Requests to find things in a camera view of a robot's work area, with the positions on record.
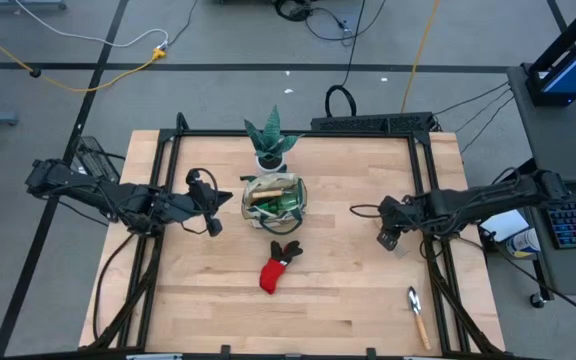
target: black cable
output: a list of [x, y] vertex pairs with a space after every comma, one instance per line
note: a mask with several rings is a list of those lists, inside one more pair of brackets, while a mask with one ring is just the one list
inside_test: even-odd
[[168, 42], [168, 47], [171, 47], [172, 44], [175, 41], [177, 41], [177, 38], [179, 37], [179, 35], [181, 35], [181, 33], [183, 33], [184, 31], [186, 31], [188, 26], [190, 26], [190, 20], [192, 19], [192, 12], [195, 10], [195, 6], [197, 6], [197, 0], [195, 0], [195, 2], [192, 4], [192, 7], [190, 8], [190, 12], [188, 13], [188, 20], [186, 20], [186, 25], [184, 25], [184, 27], [182, 27], [181, 30], [179, 30], [179, 32], [177, 32], [177, 35], [175, 35], [172, 38], [172, 40], [170, 42]]
[[361, 204], [361, 205], [353, 205], [350, 207], [350, 212], [359, 216], [359, 217], [363, 217], [363, 218], [369, 218], [369, 219], [373, 219], [373, 218], [380, 218], [382, 217], [381, 215], [365, 215], [365, 214], [361, 214], [355, 211], [355, 209], [357, 208], [374, 208], [374, 209], [379, 209], [379, 206], [377, 205], [372, 205], [372, 204]]
[[298, 6], [290, 10], [289, 14], [284, 13], [281, 9], [288, 0], [275, 0], [275, 12], [282, 18], [292, 21], [301, 22], [306, 21], [306, 19], [312, 14], [312, 8], [310, 7], [310, 1], [298, 1], [294, 0]]
[[207, 227], [207, 226], [206, 226], [206, 228], [203, 229], [202, 231], [196, 231], [196, 230], [189, 229], [189, 228], [185, 227], [185, 226], [184, 226], [184, 223], [181, 223], [181, 228], [184, 229], [184, 230], [186, 230], [186, 231], [188, 231], [189, 233], [193, 233], [193, 234], [197, 234], [197, 235], [201, 235], [201, 234], [205, 233], [206, 231], [208, 231], [208, 227]]
[[490, 183], [490, 185], [494, 185], [497, 183], [497, 181], [501, 180], [501, 177], [504, 176], [508, 170], [512, 170], [512, 172], [515, 174], [515, 186], [517, 186], [517, 184], [519, 184], [519, 169], [517, 169], [514, 166], [505, 168], [504, 171], [501, 172], [501, 174], [497, 175], [497, 177], [495, 178], [495, 180], [492, 181], [492, 183]]
[[488, 127], [488, 125], [490, 125], [492, 123], [493, 120], [495, 120], [495, 116], [497, 116], [497, 114], [499, 114], [499, 112], [501, 111], [501, 109], [503, 109], [504, 106], [506, 106], [509, 102], [511, 102], [515, 97], [511, 97], [510, 99], [506, 100], [505, 103], [503, 103], [500, 107], [497, 108], [497, 111], [495, 111], [495, 113], [492, 115], [492, 117], [490, 118], [490, 120], [488, 120], [488, 122], [486, 123], [486, 125], [484, 125], [483, 128], [481, 128], [481, 130], [479, 130], [479, 133], [477, 133], [477, 135], [475, 135], [475, 137], [468, 143], [466, 144], [466, 146], [464, 147], [463, 150], [461, 150], [459, 152], [459, 154], [463, 154], [464, 152], [466, 152], [466, 150], [468, 150], [468, 148], [470, 147], [470, 145], [472, 145], [475, 140], [477, 140], [477, 138], [484, 132], [484, 130], [486, 130], [486, 128]]
[[105, 222], [100, 221], [100, 220], [97, 220], [97, 219], [93, 218], [92, 216], [89, 216], [89, 215], [86, 215], [86, 214], [82, 213], [81, 211], [75, 209], [75, 208], [74, 208], [73, 206], [71, 206], [70, 204], [66, 204], [65, 202], [63, 202], [63, 201], [61, 201], [61, 200], [59, 200], [59, 203], [60, 203], [61, 205], [65, 206], [65, 207], [67, 207], [68, 209], [74, 211], [74, 212], [75, 212], [77, 215], [79, 215], [79, 216], [82, 216], [82, 217], [84, 217], [84, 218], [86, 218], [86, 219], [88, 219], [88, 220], [90, 220], [90, 221], [96, 222], [97, 224], [99, 224], [99, 225], [101, 225], [101, 226], [108, 227], [108, 224], [106, 224]]
[[[364, 13], [364, 7], [366, 6], [366, 0], [362, 0], [361, 2], [361, 10], [359, 11], [359, 19], [357, 19], [357, 29], [359, 29], [359, 24], [361, 24], [361, 16]], [[350, 75], [350, 67], [352, 66], [352, 58], [355, 56], [355, 46], [357, 45], [357, 40], [352, 42], [352, 50], [350, 51], [350, 60], [348, 60], [348, 68], [346, 69], [346, 77], [344, 78], [344, 82], [341, 83], [341, 87], [346, 85], [346, 81], [348, 81], [348, 75]]]
[[117, 205], [115, 205], [111, 200], [110, 197], [108, 197], [108, 194], [106, 193], [106, 190], [104, 190], [101, 186], [97, 185], [96, 187], [97, 190], [99, 190], [99, 192], [101, 193], [101, 196], [104, 197], [104, 200], [106, 201], [106, 204], [108, 205], [108, 207], [110, 208], [110, 211], [112, 212], [112, 216], [113, 218], [118, 218], [119, 216], [117, 215], [118, 212], [125, 214], [123, 211], [121, 211], [121, 209], [117, 208]]
[[501, 95], [497, 96], [494, 100], [492, 100], [491, 102], [489, 102], [486, 106], [484, 106], [483, 109], [479, 110], [475, 116], [471, 117], [468, 121], [466, 121], [463, 125], [461, 125], [459, 127], [459, 129], [455, 130], [456, 133], [460, 132], [463, 128], [465, 128], [466, 126], [468, 126], [468, 124], [470, 124], [471, 122], [473, 122], [479, 115], [481, 115], [482, 112], [486, 111], [486, 109], [488, 109], [490, 107], [490, 105], [492, 105], [495, 101], [501, 99], [508, 91], [510, 91], [510, 89], [506, 89], [506, 91], [502, 92]]
[[121, 156], [121, 155], [117, 155], [117, 154], [113, 154], [113, 153], [107, 153], [105, 151], [99, 151], [99, 150], [91, 150], [91, 151], [96, 153], [96, 154], [106, 155], [108, 157], [114, 157], [115, 159], [120, 159], [120, 160], [126, 161], [125, 156]]
[[432, 261], [432, 262], [435, 262], [435, 261], [437, 261], [437, 258], [439, 258], [439, 256], [444, 253], [444, 249], [441, 248], [441, 249], [439, 250], [439, 252], [436, 253], [435, 256], [434, 256], [432, 259], [428, 259], [428, 257], [426, 256], [426, 254], [424, 254], [424, 252], [421, 251], [421, 249], [424, 247], [425, 244], [426, 244], [426, 237], [424, 236], [424, 237], [421, 239], [421, 242], [419, 243], [419, 255], [421, 255], [421, 257], [424, 258], [424, 260], [430, 260], [430, 261]]
[[[316, 8], [313, 8], [313, 9], [312, 9], [312, 13], [314, 14], [314, 12], [315, 12], [316, 10], [323, 11], [323, 12], [327, 13], [328, 15], [330, 15], [330, 16], [333, 18], [333, 20], [335, 20], [335, 22], [337, 23], [337, 27], [340, 28], [340, 29], [343, 31], [344, 36], [345, 36], [346, 32], [349, 32], [349, 33], [351, 34], [351, 36], [349, 36], [349, 37], [347, 37], [347, 38], [345, 38], [345, 37], [342, 38], [342, 40], [341, 40], [341, 45], [343, 45], [344, 47], [352, 46], [352, 42], [354, 41], [354, 33], [353, 33], [353, 31], [352, 31], [343, 21], [341, 21], [341, 20], [337, 17], [337, 15], [335, 15], [335, 13], [333, 13], [332, 11], [330, 11], [330, 10], [328, 10], [328, 9], [326, 9], [326, 8], [316, 7]], [[322, 40], [326, 40], [326, 39], [322, 38], [321, 36], [319, 36], [319, 35], [310, 27], [310, 25], [308, 24], [308, 19], [306, 19], [305, 23], [306, 23], [306, 28], [307, 28], [308, 30], [310, 30], [310, 32], [311, 32], [313, 35], [315, 35], [316, 37], [318, 37], [318, 38], [320, 38], [320, 39], [322, 39]]]
[[479, 250], [483, 251], [484, 253], [486, 252], [486, 249], [484, 249], [483, 246], [481, 246], [480, 244], [478, 244], [478, 243], [476, 243], [476, 242], [474, 242], [474, 241], [470, 241], [470, 240], [468, 240], [468, 239], [464, 239], [464, 238], [462, 238], [461, 236], [458, 236], [458, 237], [456, 237], [455, 239], [461, 240], [462, 242], [465, 242], [465, 243], [468, 243], [468, 244], [470, 244], [470, 245], [478, 248]]
[[471, 102], [471, 101], [475, 101], [475, 100], [477, 100], [477, 99], [479, 99], [479, 98], [481, 98], [481, 97], [484, 97], [484, 96], [490, 94], [491, 92], [493, 92], [493, 91], [495, 91], [495, 90], [501, 89], [501, 88], [504, 87], [505, 85], [508, 85], [508, 81], [506, 81], [505, 83], [503, 83], [503, 84], [501, 84], [501, 85], [499, 85], [499, 86], [497, 86], [497, 87], [495, 87], [495, 88], [493, 88], [493, 89], [490, 89], [490, 90], [486, 91], [486, 92], [483, 93], [483, 94], [479, 94], [479, 95], [477, 95], [477, 96], [475, 96], [475, 97], [473, 97], [473, 98], [470, 98], [470, 99], [468, 99], [468, 100], [464, 100], [464, 101], [462, 101], [462, 102], [460, 102], [460, 103], [457, 103], [457, 104], [452, 105], [452, 106], [449, 106], [449, 107], [447, 107], [447, 108], [445, 108], [445, 109], [443, 109], [443, 110], [441, 110], [441, 111], [439, 111], [439, 112], [436, 112], [435, 115], [443, 114], [443, 113], [445, 113], [446, 111], [452, 110], [452, 109], [454, 109], [454, 108], [456, 108], [456, 107], [458, 107], [458, 106], [461, 106], [461, 105], [463, 105], [463, 104], [467, 104], [467, 103], [469, 103], [469, 102]]
[[493, 239], [493, 243], [495, 245], [495, 248], [497, 249], [497, 251], [499, 252], [499, 254], [506, 260], [508, 261], [508, 263], [510, 265], [512, 265], [515, 269], [521, 271], [524, 275], [528, 276], [530, 279], [532, 279], [532, 281], [536, 282], [537, 284], [539, 284], [539, 286], [548, 289], [549, 291], [551, 291], [552, 293], [554, 293], [555, 295], [558, 295], [559, 297], [561, 297], [562, 299], [564, 299], [565, 301], [567, 301], [570, 305], [576, 307], [576, 302], [571, 300], [570, 298], [568, 298], [566, 295], [560, 293], [559, 291], [555, 290], [554, 288], [544, 284], [543, 282], [539, 281], [539, 279], [537, 279], [536, 277], [532, 276], [532, 274], [530, 274], [529, 272], [527, 272], [526, 270], [522, 269], [519, 265], [515, 264], [509, 257], [508, 255], [506, 255], [502, 249], [499, 248], [499, 245], [497, 244], [497, 242]]
[[101, 272], [99, 273], [99, 279], [97, 279], [97, 289], [95, 290], [95, 303], [92, 309], [92, 335], [95, 337], [95, 340], [99, 339], [99, 333], [97, 331], [97, 323], [98, 323], [97, 317], [99, 315], [99, 297], [101, 295], [101, 283], [104, 279], [104, 275], [106, 274], [106, 270], [108, 270], [110, 262], [115, 258], [115, 256], [117, 256], [117, 254], [121, 252], [121, 250], [123, 250], [123, 248], [126, 247], [126, 245], [128, 245], [128, 242], [134, 236], [135, 234], [130, 234], [128, 238], [126, 238], [126, 240], [124, 240], [124, 242], [122, 242], [117, 247], [117, 249], [115, 249], [115, 251], [113, 251], [113, 253], [110, 254], [110, 257], [108, 257], [108, 260], [106, 260], [104, 267], [101, 269]]
[[[368, 29], [370, 29], [370, 27], [375, 23], [375, 21], [377, 21], [377, 18], [379, 17], [379, 15], [381, 14], [381, 10], [383, 10], [384, 5], [386, 4], [386, 0], [383, 0], [381, 2], [381, 6], [379, 6], [379, 10], [377, 10], [377, 13], [375, 14], [375, 17], [372, 19], [372, 21], [370, 22], [370, 24], [368, 24], [368, 26], [366, 26], [365, 29], [361, 30], [361, 31], [357, 31], [356, 34], [353, 34], [351, 36], [343, 36], [340, 38], [329, 38], [329, 37], [325, 37], [325, 36], [321, 36], [319, 34], [317, 34], [311, 27], [310, 24], [308, 24], [308, 19], [306, 18], [305, 23], [306, 23], [306, 27], [308, 28], [308, 30], [310, 30], [310, 32], [315, 35], [316, 37], [318, 37], [321, 40], [327, 40], [327, 41], [345, 41], [345, 40], [349, 40], [349, 39], [356, 39], [359, 35], [365, 33], [366, 31], [368, 31]], [[314, 8], [313, 10], [325, 10], [328, 11], [328, 13], [330, 13], [331, 15], [333, 15], [333, 18], [335, 18], [335, 21], [337, 22], [337, 25], [339, 26], [340, 23], [343, 24], [343, 26], [345, 26], [348, 30], [350, 30], [350, 28], [348, 28], [343, 22], [341, 22], [339, 20], [339, 18], [334, 15], [334, 13], [328, 9], [324, 9], [322, 7], [317, 7]]]

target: wooden tabletop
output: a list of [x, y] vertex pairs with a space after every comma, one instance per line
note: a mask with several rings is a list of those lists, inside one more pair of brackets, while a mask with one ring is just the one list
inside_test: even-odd
[[[149, 182], [157, 136], [157, 131], [133, 132], [122, 182]], [[431, 139], [440, 187], [465, 189], [455, 135], [433, 133]], [[423, 150], [418, 151], [428, 190]], [[408, 253], [397, 258], [375, 240], [378, 219], [348, 211], [354, 204], [379, 204], [385, 195], [401, 199], [414, 194], [406, 140], [300, 139], [286, 162], [308, 188], [307, 214], [303, 226], [285, 237], [254, 229], [241, 216], [245, 182], [239, 176], [256, 174], [253, 156], [246, 137], [182, 139], [173, 190], [187, 192], [188, 169], [205, 167], [217, 178], [219, 189], [234, 196], [219, 209], [224, 230], [215, 238], [185, 232], [179, 225], [166, 228], [146, 349], [217, 353], [228, 344], [233, 353], [247, 354], [362, 355], [374, 347], [379, 355], [440, 355], [428, 268], [418, 252], [421, 234], [402, 235], [398, 246]], [[196, 230], [205, 227], [201, 217], [185, 224]], [[100, 269], [126, 235], [123, 225], [111, 224]], [[473, 228], [462, 237], [479, 241]], [[295, 239], [301, 241], [304, 254], [288, 266], [277, 292], [268, 295], [258, 284], [270, 241]], [[113, 260], [106, 274], [101, 328], [123, 304], [136, 243], [133, 240]], [[459, 241], [451, 245], [462, 303], [492, 343], [503, 349], [483, 255]], [[424, 350], [408, 304], [409, 286], [421, 299], [430, 351]], [[92, 342], [94, 291], [82, 345]], [[457, 350], [452, 312], [446, 303], [445, 308], [451, 347]], [[140, 315], [141, 309], [133, 314], [133, 330]], [[136, 331], [130, 339], [135, 342]]]

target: black clamp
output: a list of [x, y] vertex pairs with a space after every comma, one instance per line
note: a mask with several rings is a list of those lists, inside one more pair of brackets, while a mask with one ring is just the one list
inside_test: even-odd
[[184, 131], [189, 130], [186, 117], [181, 112], [177, 113], [177, 126], [174, 129], [166, 129], [159, 131], [159, 142], [172, 141], [176, 136], [183, 136]]
[[219, 360], [230, 360], [230, 345], [221, 345]]
[[377, 360], [377, 350], [375, 348], [366, 348], [366, 360]]

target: succulent plant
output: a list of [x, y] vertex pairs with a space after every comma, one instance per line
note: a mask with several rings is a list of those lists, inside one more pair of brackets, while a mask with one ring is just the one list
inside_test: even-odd
[[246, 132], [255, 147], [255, 154], [260, 159], [267, 161], [280, 159], [281, 154], [292, 149], [301, 137], [293, 135], [283, 136], [280, 134], [281, 127], [277, 105], [273, 107], [263, 133], [257, 130], [250, 121], [244, 119], [244, 123], [246, 124]]

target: white paper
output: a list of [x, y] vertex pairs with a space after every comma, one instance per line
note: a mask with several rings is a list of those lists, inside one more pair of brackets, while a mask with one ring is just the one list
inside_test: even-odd
[[490, 217], [480, 225], [488, 232], [495, 232], [497, 242], [504, 241], [509, 237], [528, 229], [528, 223], [517, 210], [506, 211]]

